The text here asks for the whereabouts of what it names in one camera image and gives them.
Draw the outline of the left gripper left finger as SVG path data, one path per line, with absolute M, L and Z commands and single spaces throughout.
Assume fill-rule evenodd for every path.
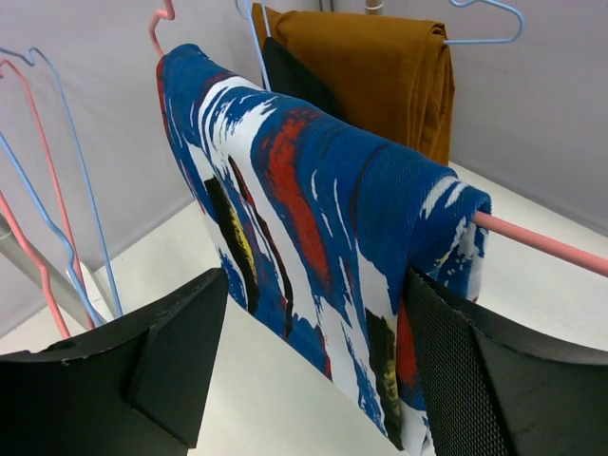
M 95 330 L 1 358 L 5 455 L 184 455 L 197 445 L 225 316 L 211 269 Z

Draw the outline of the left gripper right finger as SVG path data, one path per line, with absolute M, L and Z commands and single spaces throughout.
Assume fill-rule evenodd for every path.
M 404 304 L 438 455 L 604 455 L 607 353 L 408 269 Z

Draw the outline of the blue patterned trousers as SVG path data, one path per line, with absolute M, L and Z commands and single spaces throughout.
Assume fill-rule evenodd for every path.
M 177 165 L 229 294 L 399 450 L 433 442 L 402 292 L 408 268 L 478 295 L 490 196 L 421 153 L 264 90 L 185 44 L 157 66 Z

